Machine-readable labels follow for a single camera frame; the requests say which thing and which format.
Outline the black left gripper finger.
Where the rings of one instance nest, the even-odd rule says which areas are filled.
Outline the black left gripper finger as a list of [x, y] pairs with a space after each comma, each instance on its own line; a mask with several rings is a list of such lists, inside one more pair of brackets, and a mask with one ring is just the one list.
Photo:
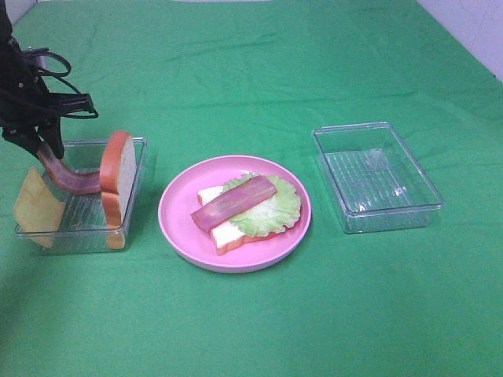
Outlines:
[[34, 127], [28, 128], [2, 128], [2, 137], [30, 153], [36, 159], [38, 159], [39, 146], [41, 144], [41, 139]]
[[39, 136], [50, 146], [58, 159], [64, 157], [64, 145], [61, 137], [61, 118], [45, 119], [38, 127]]

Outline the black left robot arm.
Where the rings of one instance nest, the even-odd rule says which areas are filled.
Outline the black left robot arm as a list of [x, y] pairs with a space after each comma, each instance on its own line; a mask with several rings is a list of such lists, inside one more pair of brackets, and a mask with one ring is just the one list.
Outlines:
[[57, 159], [64, 156], [61, 118], [95, 119], [91, 96], [65, 77], [72, 67], [47, 48], [22, 50], [1, 2], [1, 128], [2, 137], [38, 155], [40, 145]]

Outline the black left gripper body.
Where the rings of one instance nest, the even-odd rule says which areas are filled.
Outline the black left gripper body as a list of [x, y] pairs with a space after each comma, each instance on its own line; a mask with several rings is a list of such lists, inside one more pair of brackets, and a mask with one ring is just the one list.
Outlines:
[[3, 137], [37, 137], [40, 130], [57, 137], [62, 118], [96, 117], [97, 110], [88, 93], [51, 93], [28, 88], [13, 92], [1, 90]]

